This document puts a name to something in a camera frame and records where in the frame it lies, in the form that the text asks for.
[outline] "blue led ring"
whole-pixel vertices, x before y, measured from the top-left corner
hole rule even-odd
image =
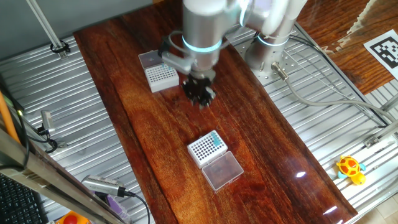
[[[260,36],[258,36],[257,38],[258,38],[263,44],[268,45],[268,46],[271,46],[271,47],[279,47],[279,46],[282,46],[282,45],[286,44],[286,42],[289,40],[289,39],[287,39],[285,42],[283,42],[283,43],[281,43],[281,44],[270,44],[270,43],[265,42]]]
[[[188,44],[187,41],[184,39],[184,37],[182,37],[182,41],[184,42],[185,46],[187,46],[190,50],[192,50],[194,52],[199,52],[199,53],[213,52],[213,51],[219,49],[219,47],[221,47],[221,44],[222,44],[222,40],[220,40],[216,45],[211,46],[211,47],[194,47],[194,46]]]

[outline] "gray cable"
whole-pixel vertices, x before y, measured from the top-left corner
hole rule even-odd
[[[301,101],[302,103],[305,103],[306,105],[310,105],[310,106],[330,106],[330,105],[340,105],[340,104],[352,104],[352,105],[360,105],[360,106],[364,106],[367,108],[371,108],[374,109],[375,111],[377,111],[378,113],[380,113],[381,115],[385,116],[386,118],[388,118],[391,122],[394,122],[395,119],[387,114],[385,111],[383,111],[382,109],[370,105],[369,103],[365,103],[365,102],[361,102],[361,101],[356,101],[356,100],[339,100],[339,101],[331,101],[331,102],[312,102],[312,101],[308,101],[304,98],[302,98],[293,88],[292,84],[290,83],[289,79],[285,80],[287,86],[290,88],[290,90],[292,91],[293,95],[295,95],[299,101]]]
[[[183,49],[182,47],[177,46],[177,44],[175,44],[175,43],[172,41],[172,36],[174,36],[174,35],[176,35],[176,34],[182,34],[182,31],[180,31],[180,30],[175,30],[175,31],[173,31],[173,32],[170,33],[170,35],[169,35],[169,42],[170,42],[170,44],[171,44],[175,49],[181,51],[182,53],[190,54],[189,51],[187,51],[186,49]]]

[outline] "reddish-brown wood surface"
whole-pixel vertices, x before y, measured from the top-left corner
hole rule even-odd
[[[150,92],[138,55],[181,25],[181,2],[164,1],[75,33],[156,222],[338,223],[356,215],[233,47],[215,67],[210,108],[193,107],[179,86]],[[217,194],[187,152],[214,129],[244,169]]]
[[[308,0],[297,21],[362,93],[394,79],[363,44],[398,32],[398,0]]]

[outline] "orange object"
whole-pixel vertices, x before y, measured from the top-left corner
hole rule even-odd
[[[4,120],[4,124],[6,125],[8,134],[20,144],[21,142],[19,141],[17,131],[15,130],[14,123],[12,122],[10,111],[8,110],[7,103],[4,100],[4,97],[2,96],[1,92],[0,92],[0,113]]]
[[[66,215],[64,215],[59,221],[56,222],[56,224],[91,224],[91,222],[77,214],[74,211],[70,211]]]

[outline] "clear plastic lid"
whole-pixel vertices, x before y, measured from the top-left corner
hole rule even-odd
[[[202,168],[201,171],[214,191],[234,182],[243,174],[241,165],[239,165],[230,151]]]

